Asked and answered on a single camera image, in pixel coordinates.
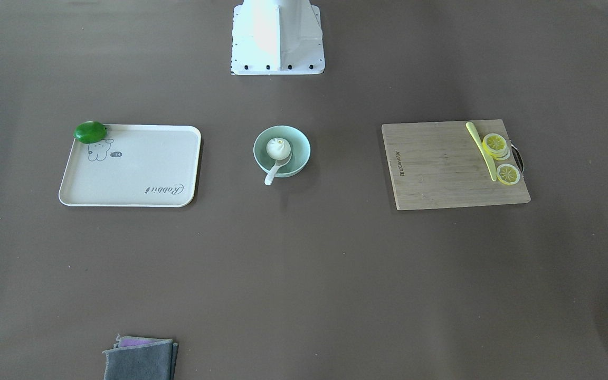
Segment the white ceramic spoon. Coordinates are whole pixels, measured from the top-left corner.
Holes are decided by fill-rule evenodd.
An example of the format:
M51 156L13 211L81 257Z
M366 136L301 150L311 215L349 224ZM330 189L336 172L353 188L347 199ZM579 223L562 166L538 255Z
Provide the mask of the white ceramic spoon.
M288 154L287 157L283 159L276 160L272 168L268 171L266 177L264 178L264 184L267 186L272 185L273 179L275 178L277 172L280 170L280 168L282 168L282 166L287 165L291 158L292 153Z

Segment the mint green bowl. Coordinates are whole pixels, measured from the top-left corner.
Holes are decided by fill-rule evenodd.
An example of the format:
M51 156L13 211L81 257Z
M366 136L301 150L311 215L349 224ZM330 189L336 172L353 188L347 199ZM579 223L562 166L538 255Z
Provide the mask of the mint green bowl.
M296 175L306 166L310 158L311 147L307 136L301 130L285 125L270 127L260 133L253 144L253 156L261 170L266 173L270 171L275 163L275 159L270 158L267 153L267 144L274 138L287 140L292 153L289 163L277 171L275 178L287 178Z

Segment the wooden cutting board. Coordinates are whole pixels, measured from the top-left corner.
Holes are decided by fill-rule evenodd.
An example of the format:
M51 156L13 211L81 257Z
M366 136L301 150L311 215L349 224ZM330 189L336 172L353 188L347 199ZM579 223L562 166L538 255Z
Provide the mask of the wooden cutting board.
M398 210L526 204L523 178L492 181L466 122L385 123L381 127Z

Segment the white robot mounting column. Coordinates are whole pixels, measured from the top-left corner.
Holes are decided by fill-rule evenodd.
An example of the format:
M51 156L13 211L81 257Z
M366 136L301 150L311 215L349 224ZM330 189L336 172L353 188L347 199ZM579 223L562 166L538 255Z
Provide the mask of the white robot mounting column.
M325 70L319 7L244 1L233 9L233 75L313 75Z

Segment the white rectangular tray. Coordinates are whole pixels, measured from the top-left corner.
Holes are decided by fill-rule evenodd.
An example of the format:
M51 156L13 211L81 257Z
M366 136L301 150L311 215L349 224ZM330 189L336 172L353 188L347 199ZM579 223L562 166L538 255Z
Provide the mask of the white rectangular tray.
M59 189L69 206L183 207L196 188L201 133L191 126L106 125L72 145Z

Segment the yellow plastic knife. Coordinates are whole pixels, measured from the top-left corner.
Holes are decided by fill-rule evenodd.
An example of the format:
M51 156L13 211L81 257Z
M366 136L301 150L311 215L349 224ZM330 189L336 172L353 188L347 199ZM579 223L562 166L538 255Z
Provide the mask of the yellow plastic knife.
M480 138L479 132L473 122L466 122L466 129L470 133L471 138L474 140L476 146L478 147L480 154L485 161L488 173L493 182L497 181L497 172L496 165L492 156L483 148L482 139Z

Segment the lemon slice stack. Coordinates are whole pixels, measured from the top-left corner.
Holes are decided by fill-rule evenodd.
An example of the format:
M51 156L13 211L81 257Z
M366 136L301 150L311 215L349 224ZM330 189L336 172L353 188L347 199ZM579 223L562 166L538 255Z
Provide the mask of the lemon slice stack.
M507 140L497 133L488 133L482 140L483 149L497 161L506 160L511 156Z

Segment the single lemon slice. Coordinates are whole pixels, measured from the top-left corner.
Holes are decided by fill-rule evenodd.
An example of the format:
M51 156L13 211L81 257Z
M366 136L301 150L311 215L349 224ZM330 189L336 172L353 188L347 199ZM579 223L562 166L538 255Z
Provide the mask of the single lemon slice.
M504 185L515 185L521 180L521 172L511 164L500 164L496 170L497 181Z

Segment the green round toy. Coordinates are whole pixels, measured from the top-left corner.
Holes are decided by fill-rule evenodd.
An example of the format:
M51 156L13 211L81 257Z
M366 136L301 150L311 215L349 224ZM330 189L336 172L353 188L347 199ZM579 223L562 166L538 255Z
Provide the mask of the green round toy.
M106 125L96 121L83 122L74 130L74 138L82 144L96 144L103 140L108 132Z

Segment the grey folded cloth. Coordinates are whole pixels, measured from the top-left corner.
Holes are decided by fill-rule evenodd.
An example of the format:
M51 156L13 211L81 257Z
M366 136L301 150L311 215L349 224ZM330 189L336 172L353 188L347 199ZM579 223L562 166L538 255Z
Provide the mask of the grey folded cloth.
M106 356L104 379L173 379L178 344L172 339L117 335Z

